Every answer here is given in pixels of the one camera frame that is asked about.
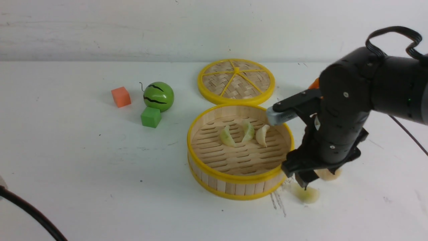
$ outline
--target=orange cube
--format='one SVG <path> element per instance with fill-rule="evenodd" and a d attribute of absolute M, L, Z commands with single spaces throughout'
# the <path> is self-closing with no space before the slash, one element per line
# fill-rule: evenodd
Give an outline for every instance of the orange cube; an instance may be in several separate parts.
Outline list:
<path fill-rule="evenodd" d="M 114 89 L 111 91 L 111 94 L 118 108 L 131 104 L 131 97 L 125 87 Z"/>

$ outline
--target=black cord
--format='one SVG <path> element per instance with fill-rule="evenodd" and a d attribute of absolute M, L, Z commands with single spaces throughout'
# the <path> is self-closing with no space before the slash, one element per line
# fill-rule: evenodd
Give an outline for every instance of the black cord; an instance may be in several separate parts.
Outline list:
<path fill-rule="evenodd" d="M 391 117 L 410 136 L 410 138 L 413 139 L 413 141 L 421 148 L 421 150 L 425 152 L 425 154 L 428 156 L 428 151 L 425 150 L 425 148 L 419 143 L 419 141 L 416 140 L 416 138 L 403 126 L 403 124 L 401 124 L 395 117 L 391 115 L 389 117 Z"/>
<path fill-rule="evenodd" d="M 406 52 L 408 55 L 410 55 L 412 58 L 417 59 L 419 61 L 424 61 L 424 62 L 428 61 L 428 56 L 422 55 L 415 49 L 415 47 L 417 47 L 418 44 L 422 41 L 422 36 L 418 32 L 407 27 L 391 26 L 391 27 L 386 27 L 386 28 L 376 30 L 367 37 L 366 47 L 372 53 L 376 54 L 380 58 L 386 56 L 385 52 L 383 52 L 380 48 L 378 48 L 377 46 L 373 45 L 370 42 L 370 39 L 373 37 L 377 37 L 377 36 L 380 36 L 386 33 L 392 33 L 392 32 L 399 33 L 413 40 L 413 42 L 406 48 Z"/>
<path fill-rule="evenodd" d="M 13 204 L 22 208 L 29 215 L 31 215 L 37 222 L 39 222 L 56 241 L 67 241 L 67 239 L 62 235 L 62 233 L 45 217 L 39 210 L 33 207 L 30 203 L 26 202 L 16 194 L 10 192 L 5 187 L 0 186 L 0 196 L 9 200 Z"/>

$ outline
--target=green cube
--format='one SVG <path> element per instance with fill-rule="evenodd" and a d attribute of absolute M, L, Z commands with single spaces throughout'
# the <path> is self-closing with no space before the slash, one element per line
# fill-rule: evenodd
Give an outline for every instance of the green cube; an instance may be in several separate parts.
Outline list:
<path fill-rule="evenodd" d="M 145 110 L 141 113 L 141 122 L 145 127 L 156 128 L 161 121 L 161 110 L 146 107 Z"/>

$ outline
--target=white wall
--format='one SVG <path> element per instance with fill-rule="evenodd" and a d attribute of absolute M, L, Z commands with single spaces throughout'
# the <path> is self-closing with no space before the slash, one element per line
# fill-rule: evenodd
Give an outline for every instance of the white wall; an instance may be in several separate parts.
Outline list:
<path fill-rule="evenodd" d="M 426 40 L 427 0 L 2 0 L 0 60 L 332 61 L 372 31 Z M 374 43 L 406 55 L 405 37 Z"/>

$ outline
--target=white tabletop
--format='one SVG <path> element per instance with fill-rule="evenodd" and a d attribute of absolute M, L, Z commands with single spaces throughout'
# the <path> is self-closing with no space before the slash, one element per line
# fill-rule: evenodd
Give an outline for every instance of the white tabletop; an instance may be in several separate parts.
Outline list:
<path fill-rule="evenodd" d="M 372 112 L 362 156 L 312 205 L 277 195 L 231 201 L 187 166 L 191 122 L 213 106 L 196 78 L 207 63 L 0 62 L 0 175 L 70 241 L 424 240 L 428 158 L 388 116 Z M 269 107 L 307 88 L 327 63 L 263 63 L 276 78 Z M 139 82 L 169 83 L 175 103 L 143 127 Z M 124 86 L 132 104 L 117 108 Z M 428 147 L 428 127 L 404 121 Z M 302 121 L 289 122 L 300 145 Z M 29 215 L 0 201 L 0 240 L 46 241 Z"/>

